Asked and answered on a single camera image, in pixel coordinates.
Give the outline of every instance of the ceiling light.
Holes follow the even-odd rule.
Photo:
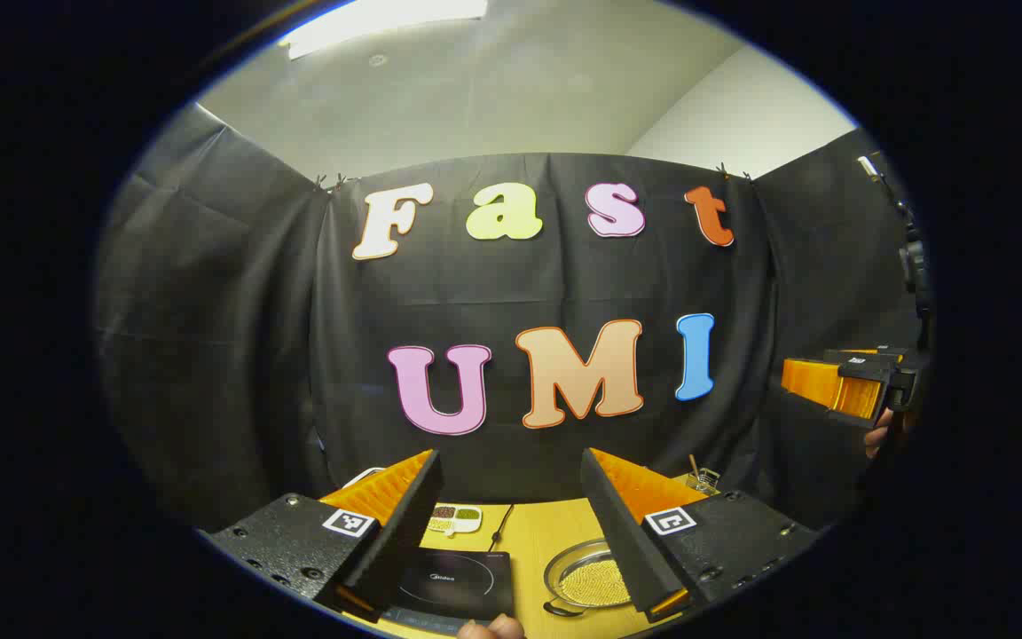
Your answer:
[[[487,13],[487,0],[353,0],[286,34],[291,60],[355,37],[418,24],[463,20]]]

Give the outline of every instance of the black fabric backdrop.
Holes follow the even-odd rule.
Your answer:
[[[103,387],[182,521],[219,529],[329,482],[307,367],[327,199],[198,105],[114,199],[97,259]]]
[[[357,262],[365,196],[428,182],[434,197],[419,206],[413,230],[393,232],[397,254]],[[474,194],[520,182],[535,189],[543,230],[530,239],[467,235]],[[601,238],[588,222],[586,190],[624,182],[637,192],[644,231]],[[684,194],[706,185],[725,199],[731,246],[699,232]],[[450,501],[552,501],[582,496],[582,450],[593,446],[649,465],[684,472],[687,454],[745,481],[755,442],[751,417],[762,399],[771,357],[772,285],[763,216],[746,179],[684,165],[593,154],[508,154],[455,158],[358,179],[337,192],[321,230],[315,287],[315,401],[318,429],[337,482],[421,449],[442,451]],[[710,313],[709,395],[682,403],[684,348],[678,317]],[[563,328],[584,359],[602,325],[640,320],[636,413],[593,412],[551,428],[521,423],[530,412],[530,368],[515,335],[539,326]],[[411,425],[401,410],[388,349],[422,346],[436,353],[429,368],[433,404],[460,407],[451,346],[492,349],[485,367],[487,417],[471,433],[443,437]]]
[[[908,344],[897,215],[854,162],[854,132],[759,178],[588,154],[455,158],[356,179],[332,197],[197,105],[179,115],[118,195],[98,253],[97,348],[114,420],[164,506],[219,529],[294,490],[322,495],[367,466],[443,452],[452,501],[580,496],[578,453],[596,446],[662,473],[687,454],[819,527],[841,514],[864,467],[861,432],[778,387],[783,357]],[[365,195],[433,185],[399,250],[353,260]],[[530,239],[467,235],[475,191],[536,190]],[[646,227],[600,238],[585,191],[624,182]],[[686,191],[725,199],[732,246],[705,241]],[[681,403],[676,320],[710,313],[712,393]],[[559,326],[582,357],[609,320],[642,322],[641,410],[528,429],[526,328]],[[423,346],[433,404],[459,408],[444,354],[479,344],[487,417],[440,437],[400,409],[386,351]]]
[[[776,506],[812,528],[855,504],[865,429],[784,392],[783,360],[818,359],[827,348],[912,347],[921,330],[897,259],[904,222],[857,164],[878,151],[855,130],[756,179],[779,291],[775,366],[757,427],[776,446]],[[909,198],[885,155],[870,158]]]

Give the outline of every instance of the induction cooktop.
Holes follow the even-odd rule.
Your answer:
[[[511,555],[418,548],[383,614],[393,623],[455,635],[467,620],[514,615]]]

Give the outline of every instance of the yellow beads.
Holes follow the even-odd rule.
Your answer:
[[[570,570],[559,582],[564,599],[584,606],[613,606],[629,601],[629,591],[617,570],[617,561],[603,559]]]

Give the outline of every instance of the white wall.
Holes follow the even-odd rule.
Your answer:
[[[848,113],[750,44],[731,54],[649,127],[630,156],[752,178],[855,129]]]

